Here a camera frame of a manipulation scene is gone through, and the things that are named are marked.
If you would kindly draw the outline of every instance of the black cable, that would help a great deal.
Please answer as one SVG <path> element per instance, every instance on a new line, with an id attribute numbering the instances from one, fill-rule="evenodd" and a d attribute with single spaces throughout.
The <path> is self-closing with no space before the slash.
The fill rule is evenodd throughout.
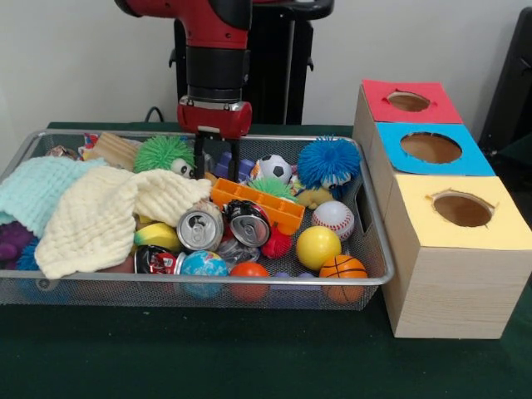
<path id="1" fill-rule="evenodd" d="M 157 115 L 159 116 L 159 121 L 160 122 L 164 122 L 165 121 L 165 118 L 163 117 L 163 113 L 160 111 L 160 109 L 158 107 L 156 107 L 156 106 L 152 106 L 150 108 L 150 110 L 148 111 L 148 115 L 146 115 L 146 118 L 144 119 L 145 123 L 150 121 L 151 116 L 153 115 L 154 112 L 156 112 Z"/>

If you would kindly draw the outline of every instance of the yellow ball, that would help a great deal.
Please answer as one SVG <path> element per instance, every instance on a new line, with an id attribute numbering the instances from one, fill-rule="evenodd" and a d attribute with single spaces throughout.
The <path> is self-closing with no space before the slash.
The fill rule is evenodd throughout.
<path id="1" fill-rule="evenodd" d="M 342 252 L 338 236 L 327 227 L 315 226 L 306 229 L 298 238 L 296 253 L 299 262 L 311 270 L 318 271 L 330 258 Z"/>

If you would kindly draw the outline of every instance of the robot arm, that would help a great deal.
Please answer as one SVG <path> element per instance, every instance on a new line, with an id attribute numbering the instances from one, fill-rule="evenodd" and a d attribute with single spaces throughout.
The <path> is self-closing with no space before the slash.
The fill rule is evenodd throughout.
<path id="1" fill-rule="evenodd" d="M 253 112 L 242 101 L 249 73 L 246 50 L 252 0 L 115 0 L 134 17 L 179 19 L 187 36 L 188 95 L 180 99 L 181 126 L 197 135 L 196 176 L 203 177 L 205 138 L 228 140 L 233 159 L 231 176 L 238 176 L 238 140 L 247 135 Z"/>

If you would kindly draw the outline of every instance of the baseball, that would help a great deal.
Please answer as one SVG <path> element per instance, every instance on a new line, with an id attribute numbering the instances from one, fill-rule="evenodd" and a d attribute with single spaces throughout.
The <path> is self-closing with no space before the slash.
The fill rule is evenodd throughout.
<path id="1" fill-rule="evenodd" d="M 344 203 L 328 201 L 314 211 L 313 226 L 327 227 L 345 241 L 355 229 L 355 215 Z"/>

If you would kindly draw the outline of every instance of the white wall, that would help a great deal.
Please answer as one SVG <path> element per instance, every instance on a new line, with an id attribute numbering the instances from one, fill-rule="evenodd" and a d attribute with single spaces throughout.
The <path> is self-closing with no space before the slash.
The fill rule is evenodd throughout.
<path id="1" fill-rule="evenodd" d="M 482 131 L 527 0 L 337 0 L 314 23 L 304 123 L 351 124 L 361 79 L 441 81 Z"/>
<path id="2" fill-rule="evenodd" d="M 352 124 L 364 77 L 437 80 L 479 134 L 527 3 L 337 0 L 314 24 L 304 123 Z M 112 0 L 2 0 L 0 169 L 49 121 L 138 121 L 152 105 L 174 120 L 172 34 L 171 21 L 137 20 Z"/>

